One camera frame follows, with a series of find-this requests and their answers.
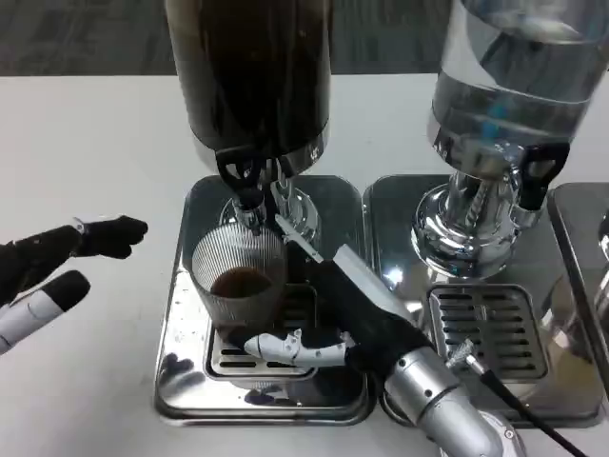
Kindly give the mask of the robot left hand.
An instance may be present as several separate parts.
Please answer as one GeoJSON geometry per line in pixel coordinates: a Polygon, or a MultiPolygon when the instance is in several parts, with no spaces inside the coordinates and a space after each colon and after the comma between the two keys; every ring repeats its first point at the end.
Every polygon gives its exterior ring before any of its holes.
{"type": "Polygon", "coordinates": [[[81,303],[90,282],[78,270],[51,275],[71,258],[124,260],[144,240],[146,222],[126,215],[72,223],[1,247],[1,352],[81,303]]]}

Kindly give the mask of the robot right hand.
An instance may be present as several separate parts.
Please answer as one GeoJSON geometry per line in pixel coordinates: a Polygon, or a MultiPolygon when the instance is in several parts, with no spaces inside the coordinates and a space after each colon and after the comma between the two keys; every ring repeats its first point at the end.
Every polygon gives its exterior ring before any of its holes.
{"type": "Polygon", "coordinates": [[[308,280],[338,327],[253,333],[234,330],[229,341],[262,360],[302,368],[352,366],[386,378],[399,359],[431,343],[383,281],[347,244],[325,259],[287,220],[275,221],[285,244],[308,263],[308,280]]]}

